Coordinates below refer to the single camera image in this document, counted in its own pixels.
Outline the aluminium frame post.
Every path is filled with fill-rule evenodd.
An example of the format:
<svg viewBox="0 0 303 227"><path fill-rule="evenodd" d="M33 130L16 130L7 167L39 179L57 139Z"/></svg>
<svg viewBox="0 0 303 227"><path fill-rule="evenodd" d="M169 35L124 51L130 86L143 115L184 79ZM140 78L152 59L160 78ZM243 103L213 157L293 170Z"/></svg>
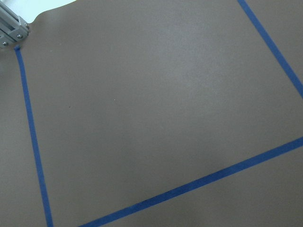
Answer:
<svg viewBox="0 0 303 227"><path fill-rule="evenodd" d="M0 47L6 48L28 37L29 24L0 2Z"/></svg>

